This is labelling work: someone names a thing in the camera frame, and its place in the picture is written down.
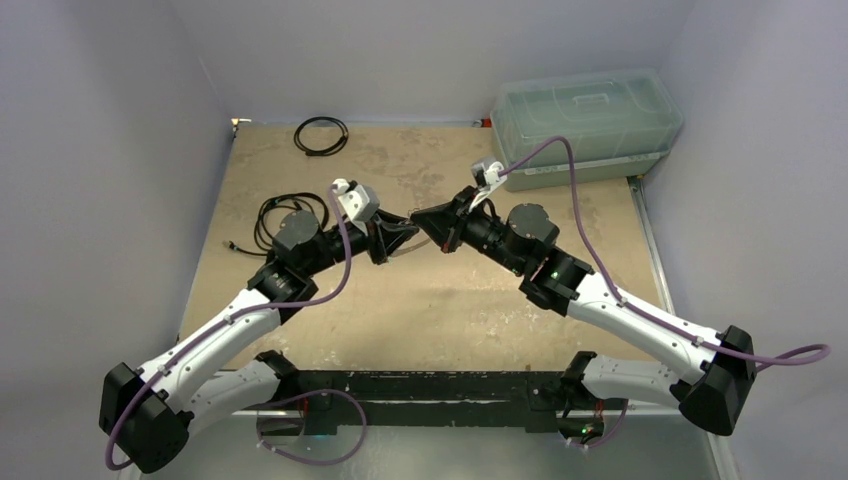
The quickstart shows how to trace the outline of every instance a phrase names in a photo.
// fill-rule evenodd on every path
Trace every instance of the black cable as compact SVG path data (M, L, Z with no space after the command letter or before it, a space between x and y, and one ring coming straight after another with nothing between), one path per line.
M310 123L321 121L336 124L342 131L342 136L339 137L338 140L336 140L336 143L334 143L328 148L325 148L323 150L313 150L304 145L303 142L300 140L300 132L302 132L303 129ZM300 126L297 127L297 130L294 131L294 144L297 148L305 152L307 157L329 157L330 155L335 155L339 153L344 148L344 146L347 145L347 139L349 136L350 132L348 132L347 130L347 125L345 125L344 122L342 122L341 120L333 117L312 117L309 120L301 123Z
M254 257L266 256L268 252L271 251L273 246L272 239L274 238L274 233L271 233L271 230L268 228L268 214L274 210L283 209L291 211L309 210L313 215L315 215L315 207L307 200L317 202L321 205L321 208L323 209L321 216L321 230L326 229L327 223L330 221L330 211L323 198L309 192L289 193L271 197L262 202L262 206L259 207L259 213L256 215L256 222L253 224L253 243L259 250L258 252L244 249L236 245L235 242L229 240L224 242L224 246L234 252L243 253L245 255L252 255ZM279 230L279 226L274 227L274 231L277 230Z
M495 202L493 202L492 199L487 198L487 199L483 200L483 205L488 205L489 206L489 215L494 220L499 220L498 214L495 213Z

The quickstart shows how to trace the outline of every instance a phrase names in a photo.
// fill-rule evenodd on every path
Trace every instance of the gray wall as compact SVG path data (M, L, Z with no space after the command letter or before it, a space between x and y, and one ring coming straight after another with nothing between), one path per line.
M828 342L754 385L732 437L745 478L845 478L848 3L701 0L661 75L686 117L649 175L679 312L759 353Z
M0 2L0 467L97 478L103 375L176 337L229 147L166 0Z
M468 120L512 80L659 67L694 0L173 0L231 116Z

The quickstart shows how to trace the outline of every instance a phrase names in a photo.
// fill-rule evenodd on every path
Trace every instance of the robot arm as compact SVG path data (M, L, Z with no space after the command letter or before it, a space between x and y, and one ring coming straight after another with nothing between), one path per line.
M220 313L139 368L121 363L106 375L99 423L107 434L143 387L152 387L141 394L137 408L130 410L117 432L117 445L142 472L156 471L170 462L189 437L206 426L271 400L280 386L279 368L262 358L235 372L219 370L300 309L257 309L238 318L235 312L269 302L311 299L318 291L312 276L345 259L339 228L346 229L353 255L367 252L378 265L418 232L406 218L380 210L369 187L345 180L335 185L347 222L323 231L308 211L288 214L265 263ZM178 352L179 360L170 364Z
M598 326L649 353L657 362L634 362L580 352L563 383L570 401L630 398L677 407L695 425L730 435L756 378L753 362L703 347L712 343L753 353L751 337L731 326L724 332L680 319L619 289L627 302L699 339L698 344L631 312L592 267L555 245L559 229L539 205L516 206L506 221L486 214L481 192L466 187L446 204L414 212L411 220L451 253L474 247L517 277L536 306Z

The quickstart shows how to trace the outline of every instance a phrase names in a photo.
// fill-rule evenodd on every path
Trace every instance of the plastic storage box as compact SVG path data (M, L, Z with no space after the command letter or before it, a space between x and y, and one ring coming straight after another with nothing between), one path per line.
M495 155L509 166L554 135L574 149L578 182L639 175L671 148L683 117L650 69L507 83L492 111ZM569 183L555 143L507 178L510 191Z

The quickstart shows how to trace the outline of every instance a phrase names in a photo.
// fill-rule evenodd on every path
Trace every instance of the plywood board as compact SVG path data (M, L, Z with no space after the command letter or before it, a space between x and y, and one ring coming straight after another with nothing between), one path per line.
M373 187L382 208L408 214L449 201L471 183L469 166L491 155L491 131L461 127L354 127L347 147L310 158L292 143L293 128L240 129L215 208L182 336L218 313L261 266L261 260L222 246L252 246L253 223L268 197L297 191L324 195L336 178ZM332 144L338 130L304 132L307 145ZM584 224L615 281L658 304L650 257L625 179L579 187ZM493 200L501 215L517 203L538 203L560 226L557 242L590 260L574 227L565 187L509 193ZM272 217L272 224L279 222ZM407 245L426 243L420 234ZM315 277L331 291L342 266ZM431 243L375 266L354 260L351 281L334 301L307 308L244 350L238 368L256 353L276 349L302 369L560 370L578 350L625 359L646 356L613 335L539 310L518 291L520 279L470 247L445 255Z

